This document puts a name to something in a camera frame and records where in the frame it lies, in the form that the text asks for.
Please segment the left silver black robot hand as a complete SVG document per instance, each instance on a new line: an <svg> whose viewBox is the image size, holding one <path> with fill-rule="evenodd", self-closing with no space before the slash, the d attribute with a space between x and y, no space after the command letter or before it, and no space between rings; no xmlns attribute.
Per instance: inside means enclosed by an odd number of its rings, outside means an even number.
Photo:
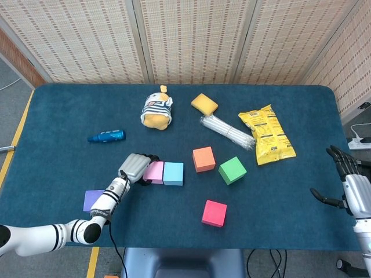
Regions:
<svg viewBox="0 0 371 278"><path fill-rule="evenodd" d="M157 155L131 153L119 168L118 176L126 178L131 184L137 182L142 186L147 186L152 183L152 180L145 180L143 175L151 163L158 161Z"/></svg>

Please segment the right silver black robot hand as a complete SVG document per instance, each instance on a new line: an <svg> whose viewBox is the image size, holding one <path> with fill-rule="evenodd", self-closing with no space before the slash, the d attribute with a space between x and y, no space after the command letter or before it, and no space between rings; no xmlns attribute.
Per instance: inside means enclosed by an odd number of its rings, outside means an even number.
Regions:
<svg viewBox="0 0 371 278"><path fill-rule="evenodd" d="M334 145L326 151L336 165L344 194L341 199L333 199L321 195L316 189L311 188L312 195L324 204L347 210L347 213L357 220L369 219L370 181L361 171L364 162L356 160Z"/></svg>

